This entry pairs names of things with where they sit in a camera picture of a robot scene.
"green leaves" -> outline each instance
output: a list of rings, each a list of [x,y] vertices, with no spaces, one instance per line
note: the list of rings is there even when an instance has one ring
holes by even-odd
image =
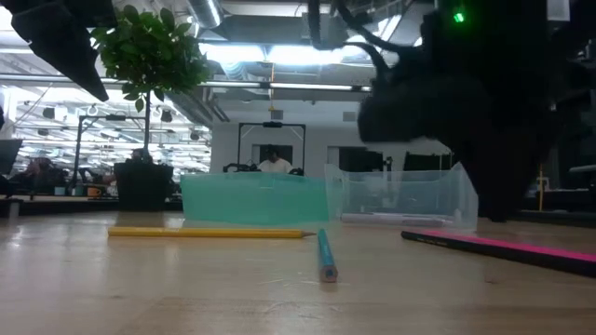
[[[133,89],[134,89],[134,84],[132,84],[132,83],[125,83],[124,85],[122,85],[122,93],[124,93],[124,94],[132,92]]]
[[[120,49],[124,52],[128,52],[130,54],[139,54],[139,49],[135,47],[135,45],[131,43],[126,43],[120,46]]]
[[[139,23],[141,21],[141,18],[139,17],[139,11],[132,5],[124,6],[123,13],[124,17],[127,18],[127,20],[132,24]]]
[[[174,19],[174,14],[169,9],[161,8],[159,11],[159,17],[164,22],[168,31],[173,32],[176,29],[176,20]]]
[[[167,45],[160,44],[159,45],[159,53],[161,54],[161,57],[163,60],[171,60],[171,51],[169,51],[169,48]]]
[[[183,23],[183,24],[179,25],[178,28],[176,28],[176,34],[186,34],[186,32],[188,32],[188,30],[192,26],[193,26],[192,23],[188,23],[188,22]]]
[[[188,93],[210,77],[207,59],[198,40],[187,32],[190,23],[176,24],[171,11],[159,15],[125,6],[117,11],[118,26],[91,32],[102,57],[106,75],[125,84],[124,99],[141,111],[144,95],[153,91],[163,101],[167,92]]]
[[[154,89],[154,90],[153,90],[153,92],[156,94],[156,97],[157,97],[157,98],[158,98],[158,99],[159,99],[161,102],[163,102],[163,101],[164,101],[164,99],[166,98],[166,97],[164,96],[164,91],[162,91],[162,90],[161,90],[161,89],[159,89],[159,88],[156,88],[156,89]]]
[[[142,108],[145,106],[145,101],[142,98],[138,98],[137,101],[134,103],[134,107],[137,109],[137,112],[142,111]]]
[[[139,99],[139,93],[129,93],[128,95],[126,95],[124,97],[124,100],[128,100],[128,101],[136,101]]]
[[[95,39],[101,39],[102,37],[106,36],[107,34],[108,34],[107,28],[99,27],[99,28],[93,29],[93,31],[91,32],[91,37],[93,37]]]

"black frame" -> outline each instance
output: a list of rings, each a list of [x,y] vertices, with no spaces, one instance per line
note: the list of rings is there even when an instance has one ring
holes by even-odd
[[[244,126],[261,126],[267,128],[267,122],[257,123],[257,122],[240,122],[238,124],[238,147],[237,147],[237,159],[236,163],[240,164],[240,145],[242,144],[242,128]],[[306,125],[305,124],[276,124],[276,127],[300,127],[303,131],[303,138],[302,138],[302,171],[305,171],[305,161],[306,161]]]

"green led light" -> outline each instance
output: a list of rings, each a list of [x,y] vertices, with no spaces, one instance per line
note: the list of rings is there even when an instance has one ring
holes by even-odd
[[[461,22],[465,21],[466,18],[464,17],[464,14],[463,13],[455,13],[454,20],[457,23],[461,23]]]

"plant pot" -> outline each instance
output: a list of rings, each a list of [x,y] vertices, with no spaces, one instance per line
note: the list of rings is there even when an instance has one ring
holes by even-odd
[[[164,209],[173,167],[127,162],[115,164],[114,172],[120,210]]]

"man in white shirt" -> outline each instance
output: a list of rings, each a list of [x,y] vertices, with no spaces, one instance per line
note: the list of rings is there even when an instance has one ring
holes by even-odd
[[[259,165],[259,169],[262,172],[290,173],[292,167],[287,160],[278,157],[278,149],[269,144],[267,145],[267,159]]]

